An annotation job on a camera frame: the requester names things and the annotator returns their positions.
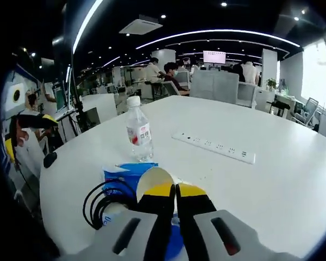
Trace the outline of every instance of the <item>black mouse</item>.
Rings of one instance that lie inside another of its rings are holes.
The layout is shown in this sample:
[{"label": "black mouse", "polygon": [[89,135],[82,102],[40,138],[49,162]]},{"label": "black mouse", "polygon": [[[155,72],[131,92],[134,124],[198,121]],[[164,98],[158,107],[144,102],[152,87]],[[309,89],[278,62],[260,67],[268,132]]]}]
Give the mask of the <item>black mouse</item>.
[{"label": "black mouse", "polygon": [[54,163],[54,161],[57,159],[57,154],[55,152],[49,153],[45,156],[43,159],[43,166],[45,168],[48,168]]}]

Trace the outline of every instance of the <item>coiled cable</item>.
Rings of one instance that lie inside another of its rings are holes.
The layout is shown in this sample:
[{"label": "coiled cable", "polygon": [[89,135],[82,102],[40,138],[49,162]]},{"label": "coiled cable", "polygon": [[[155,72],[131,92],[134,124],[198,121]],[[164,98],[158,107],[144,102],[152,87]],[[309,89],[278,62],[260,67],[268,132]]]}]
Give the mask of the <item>coiled cable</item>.
[{"label": "coiled cable", "polygon": [[[100,187],[102,187],[105,184],[108,183],[121,183],[124,186],[126,186],[132,195],[128,195],[127,193],[125,193],[122,189],[120,188],[106,188],[104,190],[102,190],[101,192],[99,192],[94,199],[91,201],[91,205],[90,205],[90,211],[89,211],[89,215],[90,215],[90,220],[87,218],[86,216],[86,205],[88,202],[88,199],[90,198],[90,196]],[[114,191],[119,191],[120,194],[114,194]],[[93,212],[93,208],[94,205],[97,201],[97,199],[101,196],[104,195],[105,197],[102,198],[95,206],[95,210]],[[90,225],[92,228],[99,230],[102,226],[103,226],[103,213],[106,209],[106,207],[111,204],[111,203],[120,203],[122,205],[127,206],[128,209],[131,210],[135,210],[136,206],[137,206],[137,200],[136,200],[136,193],[134,191],[134,189],[132,187],[130,187],[126,182],[114,178],[111,179],[109,181],[105,181],[97,186],[95,186],[86,196],[84,203],[83,203],[83,209],[82,209],[82,214],[84,219],[86,220],[86,222],[88,223],[88,225]]]}]

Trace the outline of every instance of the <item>window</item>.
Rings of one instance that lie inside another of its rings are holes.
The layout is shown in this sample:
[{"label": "window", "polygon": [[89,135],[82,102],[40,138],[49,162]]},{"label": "window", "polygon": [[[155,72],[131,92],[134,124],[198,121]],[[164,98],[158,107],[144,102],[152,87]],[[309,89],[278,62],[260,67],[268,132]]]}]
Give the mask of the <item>window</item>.
[{"label": "window", "polygon": [[303,86],[301,96],[319,101],[326,108],[326,44],[320,39],[303,48]]},{"label": "window", "polygon": [[277,87],[279,86],[280,82],[280,61],[277,62]]}]

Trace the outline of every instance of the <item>white round table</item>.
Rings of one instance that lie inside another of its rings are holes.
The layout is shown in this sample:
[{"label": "white round table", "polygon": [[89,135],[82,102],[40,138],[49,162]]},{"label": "white round table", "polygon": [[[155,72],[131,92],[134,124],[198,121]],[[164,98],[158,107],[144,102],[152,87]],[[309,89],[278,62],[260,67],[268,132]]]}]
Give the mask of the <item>white round table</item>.
[{"label": "white round table", "polygon": [[[297,123],[228,103],[171,96],[142,107],[153,161],[204,189],[217,209],[253,227],[262,244],[304,257],[326,234],[326,138]],[[43,223],[61,253],[77,253],[94,230],[82,216],[102,166],[134,162],[126,114],[83,133],[42,167]],[[187,132],[256,153],[254,165],[174,140]]]}]

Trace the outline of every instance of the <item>white bottle cap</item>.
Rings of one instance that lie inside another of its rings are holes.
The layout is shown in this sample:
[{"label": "white bottle cap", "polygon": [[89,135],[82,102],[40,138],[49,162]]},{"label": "white bottle cap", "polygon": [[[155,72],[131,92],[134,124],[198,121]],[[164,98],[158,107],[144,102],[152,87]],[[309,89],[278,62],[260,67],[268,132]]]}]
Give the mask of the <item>white bottle cap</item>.
[{"label": "white bottle cap", "polygon": [[129,97],[127,99],[127,106],[128,106],[128,108],[140,106],[140,96]]}]

